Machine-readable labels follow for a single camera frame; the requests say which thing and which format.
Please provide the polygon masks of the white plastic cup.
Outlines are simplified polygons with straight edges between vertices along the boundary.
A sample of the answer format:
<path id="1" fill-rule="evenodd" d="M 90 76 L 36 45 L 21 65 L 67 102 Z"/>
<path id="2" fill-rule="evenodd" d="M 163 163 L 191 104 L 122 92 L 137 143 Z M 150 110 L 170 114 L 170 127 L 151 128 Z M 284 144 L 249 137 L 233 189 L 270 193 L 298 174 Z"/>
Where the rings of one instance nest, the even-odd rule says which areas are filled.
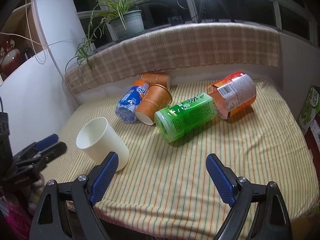
<path id="1" fill-rule="evenodd" d="M 76 137 L 76 146 L 97 164 L 101 164 L 110 152 L 115 152 L 119 159 L 117 171 L 129 161 L 129 149 L 105 117 L 85 124 Z"/>

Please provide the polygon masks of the orange paper cup front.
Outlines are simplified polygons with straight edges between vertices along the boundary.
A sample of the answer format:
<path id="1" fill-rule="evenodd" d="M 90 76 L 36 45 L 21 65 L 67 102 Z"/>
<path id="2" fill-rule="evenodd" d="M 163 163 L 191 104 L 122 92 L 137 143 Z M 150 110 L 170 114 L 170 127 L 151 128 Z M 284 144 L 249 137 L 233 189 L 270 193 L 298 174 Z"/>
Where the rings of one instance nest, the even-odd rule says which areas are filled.
<path id="1" fill-rule="evenodd" d="M 135 116 L 142 123 L 152 126 L 155 122 L 155 113 L 172 102 L 172 95 L 163 85 L 153 84 L 149 87 L 146 96 L 138 105 Z"/>

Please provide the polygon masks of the orange paper cup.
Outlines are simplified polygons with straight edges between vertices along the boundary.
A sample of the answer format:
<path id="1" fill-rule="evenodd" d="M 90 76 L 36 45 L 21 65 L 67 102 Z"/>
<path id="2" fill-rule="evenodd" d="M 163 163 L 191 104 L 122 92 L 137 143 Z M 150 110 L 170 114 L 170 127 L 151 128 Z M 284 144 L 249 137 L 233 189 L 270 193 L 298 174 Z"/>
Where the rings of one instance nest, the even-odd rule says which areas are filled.
<path id="1" fill-rule="evenodd" d="M 140 78 L 148 85 L 162 85 L 167 90 L 171 88 L 171 77 L 169 75 L 157 74 L 157 73 L 144 73 Z"/>
<path id="2" fill-rule="evenodd" d="M 155 122 L 155 113 L 172 102 L 172 95 L 163 85 L 153 84 L 149 87 L 146 96 L 138 105 L 135 116 L 142 123 L 152 126 Z"/>

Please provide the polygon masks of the orange paper cup rear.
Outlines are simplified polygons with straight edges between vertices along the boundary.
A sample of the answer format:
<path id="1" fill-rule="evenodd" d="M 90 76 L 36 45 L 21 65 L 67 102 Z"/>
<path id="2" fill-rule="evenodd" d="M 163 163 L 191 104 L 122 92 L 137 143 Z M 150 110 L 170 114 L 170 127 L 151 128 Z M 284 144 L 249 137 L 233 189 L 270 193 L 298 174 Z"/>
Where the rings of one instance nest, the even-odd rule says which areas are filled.
<path id="1" fill-rule="evenodd" d="M 144 73 L 140 78 L 148 85 L 162 85 L 167 90 L 171 88 L 171 77 L 169 75 L 157 74 L 157 73 Z"/>

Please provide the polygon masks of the pink sleeve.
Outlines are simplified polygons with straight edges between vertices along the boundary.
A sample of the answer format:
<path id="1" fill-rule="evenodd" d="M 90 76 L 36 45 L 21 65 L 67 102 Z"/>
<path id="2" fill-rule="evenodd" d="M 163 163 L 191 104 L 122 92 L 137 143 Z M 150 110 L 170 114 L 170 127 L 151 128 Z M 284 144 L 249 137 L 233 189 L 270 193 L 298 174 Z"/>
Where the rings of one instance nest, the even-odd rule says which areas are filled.
<path id="1" fill-rule="evenodd" d="M 32 217 L 28 210 L 28 201 L 24 195 L 5 194 L 4 201 L 8 215 L 4 216 L 18 239 L 29 239 Z"/>

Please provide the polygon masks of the red white vase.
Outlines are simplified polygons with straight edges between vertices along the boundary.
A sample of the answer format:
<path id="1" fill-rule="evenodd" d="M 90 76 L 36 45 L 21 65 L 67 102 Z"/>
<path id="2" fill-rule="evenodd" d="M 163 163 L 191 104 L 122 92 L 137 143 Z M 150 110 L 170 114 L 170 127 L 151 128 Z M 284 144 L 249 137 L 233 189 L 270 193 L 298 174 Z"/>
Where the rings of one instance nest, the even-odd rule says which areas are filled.
<path id="1" fill-rule="evenodd" d="M 11 75 L 21 65 L 20 50 L 15 47 L 15 41 L 7 37 L 1 43 L 1 73 Z"/>

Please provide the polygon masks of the blue orange plastic bottle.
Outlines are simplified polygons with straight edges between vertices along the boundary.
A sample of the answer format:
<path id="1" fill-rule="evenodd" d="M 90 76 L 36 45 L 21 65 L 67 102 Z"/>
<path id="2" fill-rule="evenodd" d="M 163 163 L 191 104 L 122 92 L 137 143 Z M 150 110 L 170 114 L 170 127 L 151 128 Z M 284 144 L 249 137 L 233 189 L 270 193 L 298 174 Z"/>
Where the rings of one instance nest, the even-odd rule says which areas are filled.
<path id="1" fill-rule="evenodd" d="M 132 87 L 119 100 L 115 114 L 123 122 L 133 123 L 137 120 L 135 111 L 148 92 L 149 85 L 142 80 L 133 83 Z"/>

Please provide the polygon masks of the striped yellow cloth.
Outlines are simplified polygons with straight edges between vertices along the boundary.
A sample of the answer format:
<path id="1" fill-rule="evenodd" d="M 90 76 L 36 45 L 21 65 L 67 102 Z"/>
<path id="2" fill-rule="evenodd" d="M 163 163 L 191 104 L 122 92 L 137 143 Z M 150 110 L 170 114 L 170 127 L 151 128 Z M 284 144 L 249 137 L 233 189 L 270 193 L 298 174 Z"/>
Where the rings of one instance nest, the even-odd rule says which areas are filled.
<path id="1" fill-rule="evenodd" d="M 77 148 L 76 137 L 89 121 L 104 117 L 130 157 L 95 206 L 101 219 L 156 237 L 212 239 L 229 206 L 206 170 L 210 153 L 252 183 L 276 182 L 289 217 L 296 219 L 316 205 L 316 170 L 303 134 L 276 87 L 264 80 L 255 84 L 257 98 L 250 108 L 227 120 L 214 118 L 170 144 L 156 127 L 116 117 L 119 96 L 85 103 L 60 132 L 67 152 L 42 174 L 59 183 L 87 174 L 95 163 Z"/>

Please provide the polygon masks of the green cardboard box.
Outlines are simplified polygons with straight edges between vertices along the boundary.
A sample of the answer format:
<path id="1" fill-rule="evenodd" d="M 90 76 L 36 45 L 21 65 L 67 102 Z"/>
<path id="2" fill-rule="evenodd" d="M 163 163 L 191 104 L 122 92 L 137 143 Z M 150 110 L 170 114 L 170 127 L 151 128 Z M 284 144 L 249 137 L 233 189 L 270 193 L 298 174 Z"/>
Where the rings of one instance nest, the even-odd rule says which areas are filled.
<path id="1" fill-rule="evenodd" d="M 319 87 L 311 86 L 298 117 L 298 125 L 309 142 L 308 148 L 313 161 L 319 159 Z"/>

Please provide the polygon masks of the red orange labelled bottle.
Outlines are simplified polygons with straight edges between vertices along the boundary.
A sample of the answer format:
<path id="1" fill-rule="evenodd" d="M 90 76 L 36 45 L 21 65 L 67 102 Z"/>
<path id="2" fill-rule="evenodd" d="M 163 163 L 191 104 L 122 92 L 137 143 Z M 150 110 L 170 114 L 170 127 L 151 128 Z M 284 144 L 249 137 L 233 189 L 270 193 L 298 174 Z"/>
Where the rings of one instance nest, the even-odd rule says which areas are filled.
<path id="1" fill-rule="evenodd" d="M 207 94 L 215 103 L 218 116 L 226 120 L 250 107 L 257 97 L 255 83 L 244 72 L 235 72 L 207 87 Z"/>

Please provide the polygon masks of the green tea bottle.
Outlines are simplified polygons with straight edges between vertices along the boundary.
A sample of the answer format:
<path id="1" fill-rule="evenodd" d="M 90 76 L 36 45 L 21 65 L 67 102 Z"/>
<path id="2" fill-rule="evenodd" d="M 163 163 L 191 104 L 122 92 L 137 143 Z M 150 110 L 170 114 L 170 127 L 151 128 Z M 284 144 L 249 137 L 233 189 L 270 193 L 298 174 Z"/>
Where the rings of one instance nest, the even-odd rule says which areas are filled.
<path id="1" fill-rule="evenodd" d="M 155 113 L 155 124 L 163 139 L 171 143 L 217 116 L 213 98 L 200 93 Z"/>

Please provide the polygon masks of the potted spider plant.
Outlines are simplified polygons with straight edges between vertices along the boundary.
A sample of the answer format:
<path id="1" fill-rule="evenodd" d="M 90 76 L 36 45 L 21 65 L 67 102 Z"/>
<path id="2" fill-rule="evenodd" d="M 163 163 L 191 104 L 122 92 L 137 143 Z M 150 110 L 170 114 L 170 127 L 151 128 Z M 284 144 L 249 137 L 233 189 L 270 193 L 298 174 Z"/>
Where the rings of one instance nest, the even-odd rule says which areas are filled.
<path id="1" fill-rule="evenodd" d="M 89 22 L 84 38 L 78 44 L 75 55 L 67 62 L 75 60 L 78 66 L 87 63 L 93 69 L 91 45 L 105 34 L 111 26 L 117 41 L 123 41 L 145 33 L 142 11 L 138 8 L 140 0 L 96 0 L 89 11 Z"/>

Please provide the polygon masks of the brown plaid blanket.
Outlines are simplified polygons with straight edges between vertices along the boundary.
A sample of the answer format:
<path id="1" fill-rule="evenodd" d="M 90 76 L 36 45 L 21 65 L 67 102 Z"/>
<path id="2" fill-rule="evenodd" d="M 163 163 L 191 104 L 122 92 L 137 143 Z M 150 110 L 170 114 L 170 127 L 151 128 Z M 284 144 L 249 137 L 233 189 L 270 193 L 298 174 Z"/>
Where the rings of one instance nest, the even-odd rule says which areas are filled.
<path id="1" fill-rule="evenodd" d="M 220 64 L 279 67 L 280 36 L 242 23 L 184 24 L 130 38 L 88 60 L 66 70 L 73 94 L 149 72 Z"/>

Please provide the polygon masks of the black tripod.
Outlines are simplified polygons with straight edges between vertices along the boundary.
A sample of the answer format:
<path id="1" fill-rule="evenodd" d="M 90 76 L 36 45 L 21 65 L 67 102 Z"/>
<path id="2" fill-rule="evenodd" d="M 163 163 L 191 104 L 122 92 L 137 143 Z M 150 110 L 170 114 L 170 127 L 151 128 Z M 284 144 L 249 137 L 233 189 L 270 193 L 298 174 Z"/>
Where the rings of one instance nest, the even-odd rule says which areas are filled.
<path id="1" fill-rule="evenodd" d="M 202 21 L 206 20 L 207 18 L 211 18 L 213 22 L 220 22 L 217 9 L 214 7 L 214 5 L 217 4 L 219 4 L 219 6 L 222 8 L 223 12 L 227 16 L 227 19 L 229 19 L 230 22 L 235 23 L 234 17 L 223 0 L 200 0 L 199 9 L 197 10 L 197 14 L 195 16 L 196 22 L 202 23 Z"/>

